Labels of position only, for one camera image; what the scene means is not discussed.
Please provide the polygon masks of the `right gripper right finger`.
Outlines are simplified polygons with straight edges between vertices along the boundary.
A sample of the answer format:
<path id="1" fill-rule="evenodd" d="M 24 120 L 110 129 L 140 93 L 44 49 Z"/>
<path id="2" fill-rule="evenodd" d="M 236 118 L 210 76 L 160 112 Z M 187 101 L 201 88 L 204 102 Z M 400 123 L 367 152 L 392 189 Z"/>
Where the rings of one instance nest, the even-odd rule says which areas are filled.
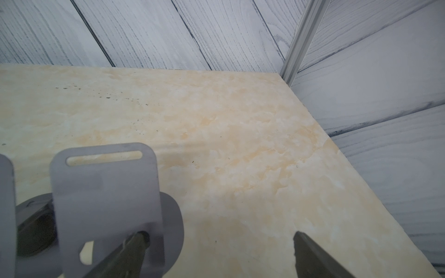
<path id="1" fill-rule="evenodd" d="M 299 278 L 354 278 L 306 233 L 297 231 L 293 241 Z"/>

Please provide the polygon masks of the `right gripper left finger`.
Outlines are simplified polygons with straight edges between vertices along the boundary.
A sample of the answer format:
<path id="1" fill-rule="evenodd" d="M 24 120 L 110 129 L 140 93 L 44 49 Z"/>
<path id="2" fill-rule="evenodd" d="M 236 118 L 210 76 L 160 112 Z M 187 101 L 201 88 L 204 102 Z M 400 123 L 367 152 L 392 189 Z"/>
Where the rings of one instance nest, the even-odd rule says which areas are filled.
<path id="1" fill-rule="evenodd" d="M 84 277 L 138 278 L 150 243 L 149 234 L 145 231 L 131 234 Z"/>

